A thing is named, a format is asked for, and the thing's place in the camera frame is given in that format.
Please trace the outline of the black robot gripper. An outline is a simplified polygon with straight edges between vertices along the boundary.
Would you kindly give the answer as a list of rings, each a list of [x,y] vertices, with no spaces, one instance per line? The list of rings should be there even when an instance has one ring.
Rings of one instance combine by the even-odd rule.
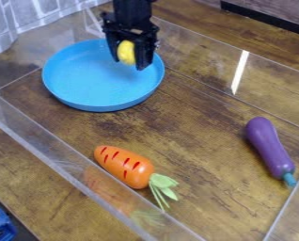
[[[152,3],[156,0],[113,0],[112,11],[103,11],[103,32],[115,62],[123,40],[135,41],[136,69],[143,71],[154,61],[159,28],[151,22]]]

